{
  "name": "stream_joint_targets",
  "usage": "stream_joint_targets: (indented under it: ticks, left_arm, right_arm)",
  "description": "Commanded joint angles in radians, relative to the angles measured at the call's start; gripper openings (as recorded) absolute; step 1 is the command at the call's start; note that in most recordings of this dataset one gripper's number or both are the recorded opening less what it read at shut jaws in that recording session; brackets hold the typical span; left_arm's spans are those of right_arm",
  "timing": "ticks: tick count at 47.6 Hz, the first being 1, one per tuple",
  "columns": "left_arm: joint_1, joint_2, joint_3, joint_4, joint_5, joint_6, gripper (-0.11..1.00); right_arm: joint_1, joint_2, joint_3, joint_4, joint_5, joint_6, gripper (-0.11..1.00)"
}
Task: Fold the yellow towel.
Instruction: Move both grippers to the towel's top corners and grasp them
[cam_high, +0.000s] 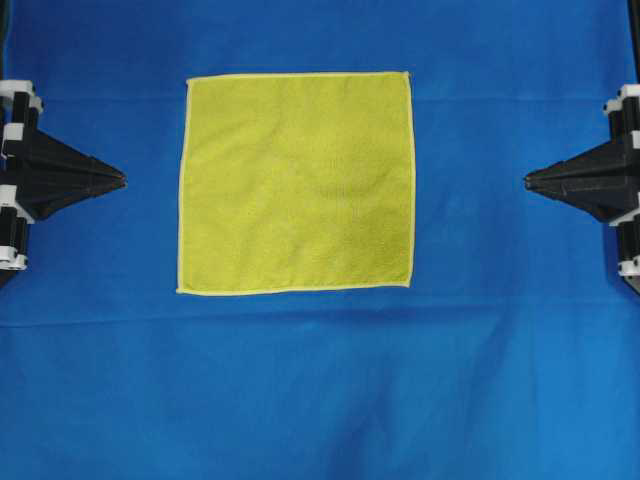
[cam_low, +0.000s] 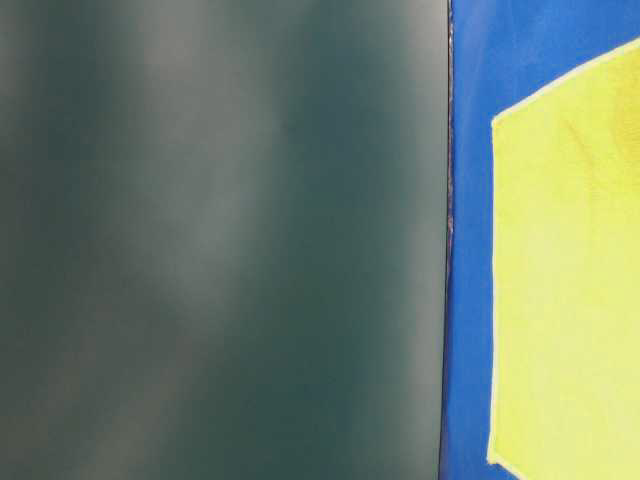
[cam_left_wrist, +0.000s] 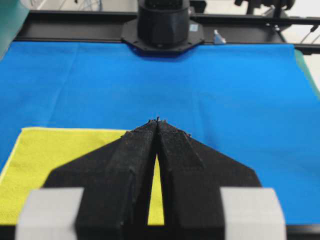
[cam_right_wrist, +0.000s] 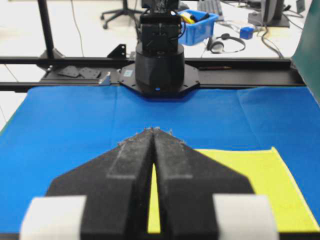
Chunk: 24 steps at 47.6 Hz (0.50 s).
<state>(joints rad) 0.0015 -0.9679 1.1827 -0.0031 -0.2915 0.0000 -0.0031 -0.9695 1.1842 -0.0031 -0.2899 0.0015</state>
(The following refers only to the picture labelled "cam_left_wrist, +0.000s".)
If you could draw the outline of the black right robot arm base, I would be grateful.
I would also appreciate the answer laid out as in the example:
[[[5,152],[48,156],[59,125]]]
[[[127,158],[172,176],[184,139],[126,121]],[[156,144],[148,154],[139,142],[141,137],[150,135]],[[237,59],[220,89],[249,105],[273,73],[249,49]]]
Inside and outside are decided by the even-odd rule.
[[[139,0],[137,18],[124,23],[121,40],[146,54],[178,55],[205,42],[191,20],[188,0]]]

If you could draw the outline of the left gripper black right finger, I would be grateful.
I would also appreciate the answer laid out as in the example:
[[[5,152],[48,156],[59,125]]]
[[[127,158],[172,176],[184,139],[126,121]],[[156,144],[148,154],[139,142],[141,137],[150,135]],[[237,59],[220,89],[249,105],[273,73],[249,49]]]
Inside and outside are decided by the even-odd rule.
[[[157,123],[156,140],[169,239],[223,240],[220,188],[261,187],[256,172],[166,121]]]

